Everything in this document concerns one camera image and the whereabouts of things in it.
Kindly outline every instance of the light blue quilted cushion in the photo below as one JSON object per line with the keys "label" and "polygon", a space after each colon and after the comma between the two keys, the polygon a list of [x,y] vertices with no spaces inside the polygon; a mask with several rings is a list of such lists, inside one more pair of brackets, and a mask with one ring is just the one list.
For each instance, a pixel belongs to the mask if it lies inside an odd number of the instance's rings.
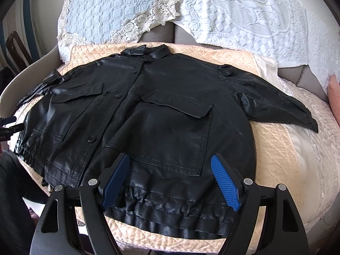
{"label": "light blue quilted cushion", "polygon": [[106,43],[125,19],[151,8],[154,0],[70,0],[66,31],[93,44]]}

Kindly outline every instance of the armchair armrest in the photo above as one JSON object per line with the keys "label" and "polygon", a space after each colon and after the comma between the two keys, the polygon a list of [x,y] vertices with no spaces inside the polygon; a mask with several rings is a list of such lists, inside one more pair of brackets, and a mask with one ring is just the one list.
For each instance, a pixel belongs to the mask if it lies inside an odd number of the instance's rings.
{"label": "armchair armrest", "polygon": [[47,55],[18,74],[0,96],[0,117],[11,116],[19,100],[61,64],[56,45]]}

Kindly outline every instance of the lace trim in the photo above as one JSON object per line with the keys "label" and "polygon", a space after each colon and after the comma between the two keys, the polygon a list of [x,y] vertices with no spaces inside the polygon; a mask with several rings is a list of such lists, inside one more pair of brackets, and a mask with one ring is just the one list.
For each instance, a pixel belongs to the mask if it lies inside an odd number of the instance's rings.
{"label": "lace trim", "polygon": [[[138,13],[135,18],[125,20],[119,30],[112,32],[108,43],[126,43],[130,41],[137,41],[139,36],[146,31],[150,31],[151,24],[159,23],[165,25],[165,22],[175,19],[179,16],[176,12],[174,4],[180,0],[156,0],[150,10]],[[68,47],[67,52],[76,45],[90,45],[93,44],[85,37],[80,37],[78,33],[70,34],[66,31],[67,15],[69,13],[70,0],[64,0],[62,12],[58,22],[57,40],[59,44]]]}
{"label": "lace trim", "polygon": [[63,43],[66,47],[72,47],[75,45],[87,45],[92,44],[91,42],[87,41],[85,37],[80,37],[78,33],[70,34],[66,31],[66,23],[67,19],[66,16],[68,15],[69,9],[68,6],[70,5],[70,0],[64,0],[64,5],[62,6],[62,13],[59,17],[58,22],[58,35],[57,40],[58,42]]}
{"label": "lace trim", "polygon": [[157,0],[150,10],[137,14],[132,20],[125,20],[119,30],[115,30],[108,43],[126,43],[138,40],[139,35],[150,31],[152,23],[165,25],[166,21],[179,16],[174,4],[180,0]]}

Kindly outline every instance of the stitching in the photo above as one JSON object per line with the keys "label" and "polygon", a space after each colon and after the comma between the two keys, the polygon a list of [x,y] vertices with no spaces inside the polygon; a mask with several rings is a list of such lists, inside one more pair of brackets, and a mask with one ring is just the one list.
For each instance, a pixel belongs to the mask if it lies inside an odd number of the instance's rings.
{"label": "stitching", "polygon": [[[111,149],[115,149],[115,150],[118,150],[117,148],[115,148],[114,146],[116,147],[119,147],[120,149],[118,151],[121,152],[121,150],[123,150],[124,148],[119,145],[119,144],[116,144],[116,143],[113,143],[111,141],[109,141],[106,145],[106,147],[109,147]],[[155,162],[158,162],[159,164],[164,164],[164,165],[169,165],[169,166],[172,166],[174,168],[181,168],[181,169],[185,169],[185,170],[191,170],[191,171],[197,171],[196,169],[190,169],[190,168],[184,168],[184,167],[179,167],[179,166],[174,166],[174,165],[171,165],[171,164],[167,164],[167,163],[163,163],[161,161],[158,161],[156,159],[149,159],[149,158],[145,158],[145,157],[142,157],[140,155],[136,155],[136,154],[133,154],[131,152],[129,152],[130,155],[132,155],[134,158],[132,158],[133,160],[136,160],[136,161],[139,161],[136,157],[139,157],[139,158],[143,158],[145,160],[148,160],[148,161],[155,161]],[[139,161],[139,162],[142,162],[142,163],[145,163],[145,164],[151,164],[150,162],[144,162],[144,161]]]}
{"label": "stitching", "polygon": [[[96,89],[97,89],[98,87],[100,87],[100,86],[101,86],[101,88],[102,88],[102,87],[103,87],[103,84],[100,84],[100,85],[97,85],[97,86],[93,86],[93,87],[88,87],[88,86],[87,86],[87,87],[82,87],[83,89],[84,89],[84,88],[85,88],[85,89],[94,89],[94,91],[96,91],[95,93],[92,93],[92,94],[91,94],[91,95],[93,95],[93,99],[90,101],[90,103],[86,106],[86,108],[85,108],[81,113],[79,113],[79,114],[76,115],[76,117],[74,118],[74,120],[73,120],[69,125],[67,124],[67,125],[65,126],[65,128],[60,132],[60,135],[56,135],[54,132],[48,131],[48,130],[46,130],[46,129],[34,128],[33,130],[35,130],[36,132],[38,132],[38,133],[40,133],[40,134],[46,134],[47,136],[53,138],[54,140],[62,141],[63,138],[65,137],[67,131],[69,130],[69,128],[70,128],[71,125],[73,124],[73,122],[74,122],[81,114],[83,114],[84,111],[85,111],[85,110],[90,106],[90,104],[93,102],[93,100],[94,100],[98,95],[100,95],[100,93],[98,94],[98,91],[96,90]],[[61,95],[69,95],[69,93],[71,93],[71,92],[63,93],[63,94],[61,94]],[[86,92],[72,92],[72,93],[74,93],[74,94],[85,94]],[[46,112],[46,114],[45,114],[44,119],[43,119],[41,122],[43,122],[46,118],[47,118],[47,112]]]}
{"label": "stitching", "polygon": [[[39,167],[42,169],[42,171],[44,173],[47,173],[50,177],[52,177],[53,179],[55,179],[56,181],[58,181],[59,183],[61,183],[54,175],[52,175],[50,172],[48,172],[46,169],[45,169],[45,165],[48,163],[49,165],[51,165],[52,167],[58,169],[59,171],[61,171],[62,173],[66,174],[68,177],[69,177],[69,174],[64,172],[63,170],[59,169],[58,167],[52,165],[46,158],[44,158],[42,155],[40,154],[37,154],[35,153],[34,149],[29,147],[28,145],[26,145],[26,147],[28,147],[30,149],[31,152],[28,152],[28,156],[29,156],[29,159],[32,159],[32,160],[36,160]],[[18,150],[18,154],[24,152],[24,148],[22,147],[20,150]]]}
{"label": "stitching", "polygon": [[100,95],[101,94],[101,92],[102,91],[100,91],[99,89],[101,88],[103,88],[103,83],[102,84],[98,84],[98,85],[96,85],[96,86],[83,86],[83,87],[79,87],[81,90],[83,90],[82,92],[78,92],[78,91],[68,91],[68,92],[65,92],[65,93],[62,93],[62,94],[58,94],[57,96],[55,96],[55,99],[57,99],[58,97],[60,97],[60,96],[64,96],[64,95],[71,95],[71,94],[79,94],[79,95],[84,95],[84,94],[86,94],[86,96],[90,96],[90,95]]}
{"label": "stitching", "polygon": [[209,137],[209,134],[210,134],[210,126],[211,126],[212,119],[213,119],[213,112],[211,110],[210,113],[208,113],[208,120],[207,120],[207,122],[205,124],[205,128],[204,128],[204,131],[206,131],[206,132],[204,134],[204,137],[201,138],[201,148],[200,148],[201,158],[200,158],[200,161],[202,161],[202,165],[201,165],[201,168],[200,168],[200,173],[202,172],[202,168],[203,168],[203,165],[204,165],[205,151],[206,151],[207,146],[208,146],[208,137]]}
{"label": "stitching", "polygon": [[156,208],[154,208],[152,206],[148,206],[146,204],[142,204],[141,202],[138,202],[138,203],[140,204],[140,206],[152,208],[154,210],[157,210],[157,211],[160,211],[160,212],[163,212],[163,213],[167,213],[167,214],[171,214],[171,215],[178,215],[178,216],[185,217],[185,218],[193,218],[193,219],[199,219],[199,220],[208,220],[208,221],[214,221],[214,222],[231,223],[231,222],[228,222],[228,221],[219,221],[219,220],[213,220],[213,219],[204,219],[204,218],[198,218],[198,217],[192,217],[192,216],[184,216],[182,214],[170,213],[170,212],[166,212],[166,211],[163,211],[163,210],[160,210],[160,209],[156,209]]}
{"label": "stitching", "polygon": [[[108,115],[109,113],[111,112],[112,108],[115,107],[115,102],[113,101],[113,103],[111,103],[111,107],[109,108],[108,112],[106,113],[106,116],[104,117],[104,120],[101,122],[101,125],[99,126],[99,128],[97,129],[97,131],[95,131],[93,134],[96,135],[96,138],[98,138],[99,134],[100,134],[100,131],[101,129],[103,128],[103,124],[106,122],[106,119],[108,118]],[[83,176],[84,174],[82,174],[82,172],[84,171],[84,168],[87,166],[88,164],[88,161],[89,161],[89,158],[91,157],[93,151],[96,149],[96,147],[98,146],[98,144],[95,146],[95,145],[92,145],[92,148],[87,148],[87,144],[85,143],[84,144],[84,147],[82,149],[82,151],[79,153],[79,156],[78,158],[75,160],[75,164],[72,168],[72,171],[69,175],[69,180],[68,180],[68,183],[71,179],[75,179],[75,183],[78,183],[79,180],[80,180],[80,177]],[[85,157],[85,160],[83,162],[83,164],[81,166],[78,166],[78,162],[79,162],[79,159],[81,158],[82,155],[86,154],[84,152],[84,150],[87,150],[87,155]],[[77,175],[74,175],[77,167],[79,168],[80,167],[80,170],[79,170],[79,173]]]}
{"label": "stitching", "polygon": [[161,194],[161,193],[157,193],[157,192],[154,192],[154,191],[151,191],[151,190],[147,190],[147,189],[144,189],[142,187],[137,187],[137,186],[125,186],[123,185],[124,188],[137,188],[137,189],[142,189],[146,192],[150,192],[150,193],[154,193],[154,194],[158,194],[160,196],[164,196],[164,197],[171,197],[171,198],[174,198],[174,199],[179,199],[179,200],[183,200],[183,201],[189,201],[189,202],[193,202],[193,203],[196,203],[196,204],[213,204],[213,205],[219,205],[219,206],[225,206],[225,207],[228,207],[227,204],[219,204],[219,203],[210,203],[210,202],[197,202],[197,201],[193,201],[193,200],[188,200],[188,199],[185,199],[185,198],[180,198],[180,197],[172,197],[170,195],[166,195],[166,194]]}
{"label": "stitching", "polygon": [[174,93],[174,92],[167,92],[167,91],[157,91],[157,90],[154,90],[154,91],[152,91],[150,94],[147,94],[146,96],[143,96],[143,97],[141,97],[141,99],[146,99],[146,98],[149,98],[152,94],[154,94],[154,93],[165,93],[165,94],[170,94],[170,95],[174,95],[174,96],[178,96],[178,97],[181,97],[182,99],[184,99],[184,100],[186,100],[186,101],[188,101],[188,102],[192,102],[192,103],[194,103],[194,104],[197,104],[197,105],[201,105],[201,106],[204,106],[204,107],[208,107],[208,108],[211,108],[212,107],[212,105],[208,105],[208,104],[204,104],[204,103],[201,103],[201,102],[199,102],[199,101],[196,101],[196,100],[194,100],[193,98],[191,98],[191,97],[187,97],[187,96],[183,96],[183,95],[180,95],[180,94],[176,94],[176,93]]}

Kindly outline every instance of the dark trousers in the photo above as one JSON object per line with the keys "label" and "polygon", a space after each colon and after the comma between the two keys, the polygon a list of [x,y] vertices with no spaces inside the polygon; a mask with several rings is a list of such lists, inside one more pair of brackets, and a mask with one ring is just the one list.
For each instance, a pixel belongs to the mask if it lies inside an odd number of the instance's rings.
{"label": "dark trousers", "polygon": [[45,204],[47,195],[12,153],[0,158],[0,253],[29,255],[34,223],[23,197]]}

